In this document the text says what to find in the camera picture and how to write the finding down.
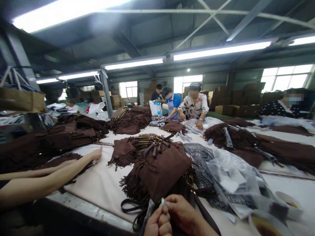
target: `person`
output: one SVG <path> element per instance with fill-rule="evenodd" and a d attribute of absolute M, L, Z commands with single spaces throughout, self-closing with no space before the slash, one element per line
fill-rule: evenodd
<path fill-rule="evenodd" d="M 180 119 L 180 114 L 177 112 L 177 108 L 181 103 L 181 97 L 177 93 L 173 93 L 173 89 L 170 87 L 165 87 L 162 93 L 165 95 L 165 99 L 157 99 L 156 101 L 167 102 L 167 119 Z"/>
<path fill-rule="evenodd" d="M 148 219 L 145 236 L 170 236 L 170 219 L 188 236 L 218 236 L 205 219 L 181 195 L 168 196 L 165 206 L 159 208 Z"/>
<path fill-rule="evenodd" d="M 182 121 L 186 119 L 198 119 L 196 127 L 203 130 L 202 122 L 209 111 L 207 96 L 200 93 L 201 83 L 192 82 L 189 86 L 189 95 L 183 99 L 178 108 Z"/>
<path fill-rule="evenodd" d="M 284 91 L 282 99 L 268 102 L 261 107 L 257 115 L 264 118 L 269 115 L 301 118 L 300 105 L 304 100 L 304 88 L 292 88 Z"/>
<path fill-rule="evenodd" d="M 0 174 L 0 211 L 43 198 L 75 177 L 88 163 L 102 157 L 102 146 L 79 160 L 57 167 Z"/>
<path fill-rule="evenodd" d="M 75 105 L 72 99 L 70 98 L 67 99 L 66 104 L 67 104 L 66 108 L 68 109 L 68 111 L 80 113 L 80 107 L 78 105 Z"/>
<path fill-rule="evenodd" d="M 157 100 L 157 99 L 163 100 L 164 98 L 163 98 L 161 92 L 162 92 L 162 85 L 161 84 L 157 84 L 157 91 L 152 93 L 151 101 L 154 101 L 154 100 Z"/>

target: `light fixture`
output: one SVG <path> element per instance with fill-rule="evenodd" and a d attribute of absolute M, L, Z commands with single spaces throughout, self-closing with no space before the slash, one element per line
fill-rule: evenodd
<path fill-rule="evenodd" d="M 164 61 L 165 61 L 165 57 L 160 57 L 157 59 L 133 61 L 133 62 L 127 62 L 127 63 L 122 63 L 122 64 L 105 65 L 105 69 L 113 70 L 113 69 L 122 69 L 122 68 L 137 67 L 137 66 L 147 66 L 147 65 L 153 65 L 153 64 L 161 64 Z"/>
<path fill-rule="evenodd" d="M 88 77 L 88 76 L 94 76 L 94 75 L 98 75 L 98 72 L 92 71 L 92 72 L 86 72 L 86 73 L 80 73 L 80 74 L 63 75 L 63 76 L 59 76 L 59 79 L 68 80 L 68 79 L 76 79 L 76 78 L 82 78 L 82 77 Z"/>
<path fill-rule="evenodd" d="M 36 83 L 38 84 L 46 84 L 46 83 L 52 83 L 52 82 L 58 82 L 58 80 L 57 79 L 36 80 Z"/>
<path fill-rule="evenodd" d="M 267 42 L 252 43 L 252 44 L 246 44 L 246 45 L 243 44 L 239 46 L 226 46 L 226 47 L 221 47 L 221 48 L 216 48 L 216 49 L 197 51 L 197 52 L 191 52 L 191 53 L 182 53 L 182 54 L 171 55 L 171 56 L 173 57 L 174 61 L 187 60 L 187 59 L 192 59 L 192 58 L 264 49 L 270 46 L 271 43 L 272 41 L 267 41 Z"/>
<path fill-rule="evenodd" d="M 292 43 L 290 43 L 289 46 L 315 43 L 315 36 L 297 38 L 297 39 L 291 40 L 291 42 Z"/>
<path fill-rule="evenodd" d="M 13 19 L 19 29 L 31 33 L 70 21 L 100 9 L 116 7 L 131 0 L 58 0 Z"/>

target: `white plastic bag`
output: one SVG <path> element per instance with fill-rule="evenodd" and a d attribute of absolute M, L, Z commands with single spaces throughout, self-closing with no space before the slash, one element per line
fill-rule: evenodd
<path fill-rule="evenodd" d="M 103 102 L 101 102 L 99 104 L 91 104 L 90 109 L 89 109 L 89 114 L 103 112 L 102 108 L 104 106 L 105 106 L 105 103 L 103 103 Z"/>
<path fill-rule="evenodd" d="M 315 133 L 315 128 L 303 119 L 294 119 L 284 116 L 267 116 L 262 118 L 261 123 L 270 126 L 302 126 L 306 128 L 308 132 Z"/>
<path fill-rule="evenodd" d="M 149 101 L 150 104 L 150 109 L 151 109 L 151 113 L 152 115 L 162 115 L 162 105 L 161 102 L 156 102 L 154 101 Z"/>

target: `finger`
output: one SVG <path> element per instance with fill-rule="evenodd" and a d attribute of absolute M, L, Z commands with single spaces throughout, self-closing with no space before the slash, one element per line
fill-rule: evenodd
<path fill-rule="evenodd" d="M 167 208 L 167 206 L 163 206 L 162 210 L 163 210 L 163 214 L 164 214 L 164 215 L 167 215 L 167 213 L 168 213 L 168 208 Z"/>
<path fill-rule="evenodd" d="M 170 221 L 171 221 L 170 214 L 166 214 L 166 215 L 162 214 L 160 216 L 160 218 L 158 219 L 158 225 L 159 225 L 159 227 L 161 227 L 163 224 L 170 222 Z"/>
<path fill-rule="evenodd" d="M 170 222 L 167 222 L 163 224 L 159 229 L 158 229 L 158 235 L 166 235 L 166 234 L 171 234 L 172 235 L 172 226 Z"/>
<path fill-rule="evenodd" d="M 152 216 L 148 219 L 147 224 L 157 224 L 158 219 L 160 218 L 160 215 L 162 214 L 162 204 L 158 207 L 158 209 L 155 210 L 155 212 L 152 214 Z"/>

